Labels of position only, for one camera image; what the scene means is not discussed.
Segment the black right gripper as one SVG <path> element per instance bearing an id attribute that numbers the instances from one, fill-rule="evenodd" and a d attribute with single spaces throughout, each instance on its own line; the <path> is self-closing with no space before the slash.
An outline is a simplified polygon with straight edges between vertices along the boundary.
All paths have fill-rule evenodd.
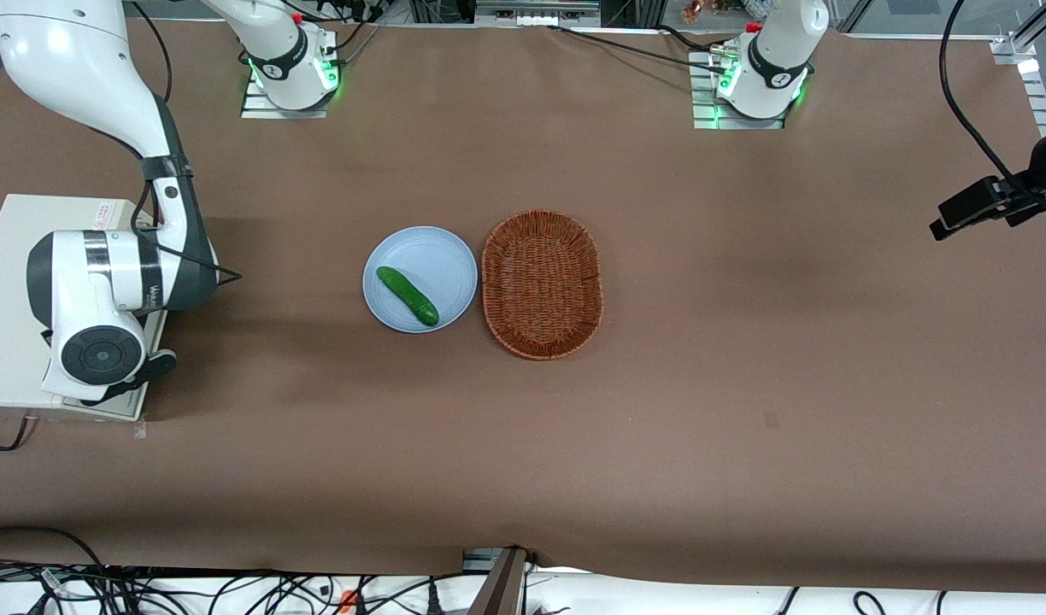
<path id="1" fill-rule="evenodd" d="M 157 351 L 157 354 L 149 355 L 147 359 L 144 360 L 143 365 L 139 370 L 137 370 L 135 375 L 130 378 L 130 381 L 110 385 L 106 389 L 101 400 L 81 400 L 79 402 L 85 407 L 96 407 L 97 405 L 100 405 L 101 402 L 113 400 L 120 395 L 126 395 L 133 390 L 141 390 L 151 381 L 169 374 L 176 366 L 178 366 L 178 355 L 173 354 L 173 351 L 168 349 L 161 349 L 160 351 Z"/>

